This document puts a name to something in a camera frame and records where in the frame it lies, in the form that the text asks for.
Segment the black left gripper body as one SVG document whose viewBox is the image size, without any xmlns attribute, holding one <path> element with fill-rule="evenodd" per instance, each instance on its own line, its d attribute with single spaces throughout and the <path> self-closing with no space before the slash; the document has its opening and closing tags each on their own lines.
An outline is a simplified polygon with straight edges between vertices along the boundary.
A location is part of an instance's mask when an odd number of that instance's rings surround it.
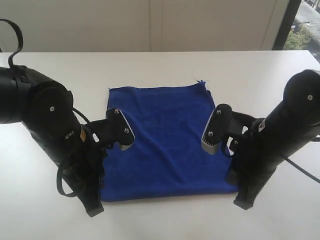
<svg viewBox="0 0 320 240">
<path fill-rule="evenodd" d="M 100 196 L 105 171 L 103 160 L 107 155 L 98 135 L 88 132 L 84 142 L 74 142 L 57 170 L 59 194 L 73 198 Z"/>
</svg>

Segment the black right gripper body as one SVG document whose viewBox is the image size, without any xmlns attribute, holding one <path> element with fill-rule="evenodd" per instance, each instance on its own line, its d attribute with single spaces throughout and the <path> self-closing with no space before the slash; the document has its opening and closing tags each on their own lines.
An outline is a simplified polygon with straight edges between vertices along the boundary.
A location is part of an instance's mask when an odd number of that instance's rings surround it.
<svg viewBox="0 0 320 240">
<path fill-rule="evenodd" d="M 255 130 L 246 130 L 231 141 L 233 151 L 226 181 L 238 187 L 239 195 L 258 195 L 276 170 L 270 166 Z"/>
</svg>

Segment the right black arm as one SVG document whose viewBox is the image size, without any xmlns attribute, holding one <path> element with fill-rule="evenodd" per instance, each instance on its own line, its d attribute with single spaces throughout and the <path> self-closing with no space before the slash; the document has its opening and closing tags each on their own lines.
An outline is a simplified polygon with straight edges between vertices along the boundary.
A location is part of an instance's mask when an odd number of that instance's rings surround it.
<svg viewBox="0 0 320 240">
<path fill-rule="evenodd" d="M 320 134 L 320 72 L 306 69 L 287 82 L 282 101 L 255 118 L 242 139 L 233 139 L 227 181 L 238 186 L 234 204 L 248 210 L 277 166 Z"/>
</svg>

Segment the left black grey arm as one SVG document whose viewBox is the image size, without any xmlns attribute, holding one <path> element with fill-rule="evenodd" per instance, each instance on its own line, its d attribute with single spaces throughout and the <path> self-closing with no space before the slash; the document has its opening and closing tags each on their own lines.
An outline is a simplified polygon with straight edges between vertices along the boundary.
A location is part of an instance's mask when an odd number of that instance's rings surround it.
<svg viewBox="0 0 320 240">
<path fill-rule="evenodd" d="M 86 213 L 104 211 L 100 200 L 102 149 L 93 129 L 74 114 L 72 92 L 42 73 L 16 65 L 0 69 L 0 122 L 22 123 L 31 137 L 57 166 L 56 187 L 63 184 L 77 197 Z"/>
</svg>

